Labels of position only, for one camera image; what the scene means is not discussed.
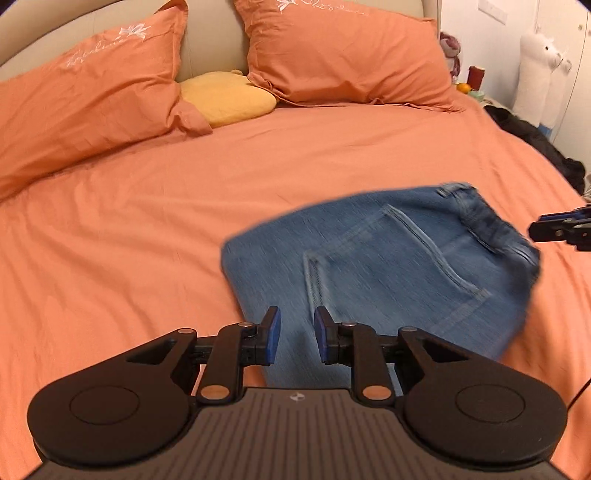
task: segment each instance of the light switch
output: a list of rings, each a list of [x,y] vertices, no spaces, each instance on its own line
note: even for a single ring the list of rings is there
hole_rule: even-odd
[[[509,16],[508,13],[489,0],[478,0],[478,10],[486,13],[498,22],[501,22],[503,25],[507,25],[507,17]]]

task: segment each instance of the blue jeans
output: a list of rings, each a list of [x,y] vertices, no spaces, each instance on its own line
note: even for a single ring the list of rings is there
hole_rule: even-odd
[[[412,325],[499,358],[525,319],[539,253],[468,184],[365,193],[263,223],[226,243],[244,318],[282,313],[269,386],[342,387],[320,363],[313,312],[396,335]]]

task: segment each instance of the orange pillowcase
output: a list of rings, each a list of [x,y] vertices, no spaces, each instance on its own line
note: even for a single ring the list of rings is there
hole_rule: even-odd
[[[435,20],[340,0],[332,5],[235,0],[235,5],[251,39],[248,79],[279,99],[461,110],[453,101]]]
[[[173,0],[0,83],[0,200],[85,158],[165,134],[212,131],[174,81],[188,16]]]

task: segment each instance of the round pad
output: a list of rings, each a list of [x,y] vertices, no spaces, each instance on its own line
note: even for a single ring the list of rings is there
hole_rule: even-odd
[[[493,362],[438,364],[413,387],[404,418],[428,447],[470,465],[548,458],[566,407],[547,385]]]
[[[28,424],[48,459],[115,466],[168,446],[189,420],[185,393],[153,365],[121,362],[109,376],[91,367],[43,388]]]
[[[139,397],[123,387],[93,387],[74,397],[73,415],[93,425],[113,425],[131,417],[139,407]]]
[[[474,385],[461,390],[456,405],[464,415],[485,423],[515,420],[525,410],[521,395],[501,385]]]

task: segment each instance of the orange bed sheet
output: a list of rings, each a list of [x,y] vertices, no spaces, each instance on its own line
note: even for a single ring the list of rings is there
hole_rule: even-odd
[[[39,463],[27,406],[44,385],[178,327],[241,319],[220,269],[229,237],[304,205],[368,190],[475,185],[525,233],[582,205],[554,167],[471,99],[278,108],[189,139],[142,142],[43,179],[0,205],[0,478]],[[569,402],[591,376],[591,254],[540,245],[542,273],[504,361]],[[251,371],[251,383],[261,382]],[[591,475],[591,392],[554,463]]]

